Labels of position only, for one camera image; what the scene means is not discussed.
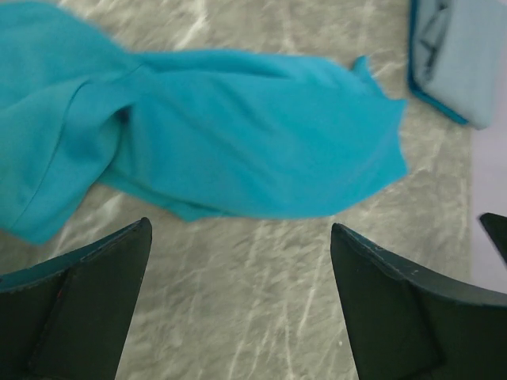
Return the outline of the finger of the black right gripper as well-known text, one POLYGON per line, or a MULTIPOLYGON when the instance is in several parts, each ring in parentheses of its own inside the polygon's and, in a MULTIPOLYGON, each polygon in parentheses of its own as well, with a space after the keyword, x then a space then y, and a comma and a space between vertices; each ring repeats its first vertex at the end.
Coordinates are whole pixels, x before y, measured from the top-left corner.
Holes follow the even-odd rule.
POLYGON ((507 263, 507 218, 493 213, 479 217, 483 229, 497 249, 504 263, 507 263))

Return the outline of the turquoise t shirt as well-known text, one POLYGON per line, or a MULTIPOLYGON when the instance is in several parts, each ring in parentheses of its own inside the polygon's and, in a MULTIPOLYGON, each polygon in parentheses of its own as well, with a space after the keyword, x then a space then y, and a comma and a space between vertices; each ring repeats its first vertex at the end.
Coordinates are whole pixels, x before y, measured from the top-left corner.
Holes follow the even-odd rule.
POLYGON ((407 173, 366 58, 134 53, 46 2, 1 6, 1 228, 53 237, 96 182, 186 221, 335 215, 407 173))

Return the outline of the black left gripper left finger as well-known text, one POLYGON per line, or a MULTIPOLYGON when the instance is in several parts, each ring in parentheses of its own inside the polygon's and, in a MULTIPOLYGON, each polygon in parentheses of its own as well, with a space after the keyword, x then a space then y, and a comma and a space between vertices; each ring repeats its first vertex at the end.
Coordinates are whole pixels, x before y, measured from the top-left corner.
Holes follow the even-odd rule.
POLYGON ((3 379, 113 379, 147 267, 142 218, 87 246, 1 276, 3 379))

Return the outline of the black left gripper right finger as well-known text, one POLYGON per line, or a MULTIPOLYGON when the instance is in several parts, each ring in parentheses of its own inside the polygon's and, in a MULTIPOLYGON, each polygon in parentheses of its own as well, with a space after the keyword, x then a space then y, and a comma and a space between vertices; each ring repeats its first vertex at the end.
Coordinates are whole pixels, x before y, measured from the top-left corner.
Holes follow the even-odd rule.
POLYGON ((342 224, 330 255, 360 379, 504 379, 506 296, 383 249, 342 224))

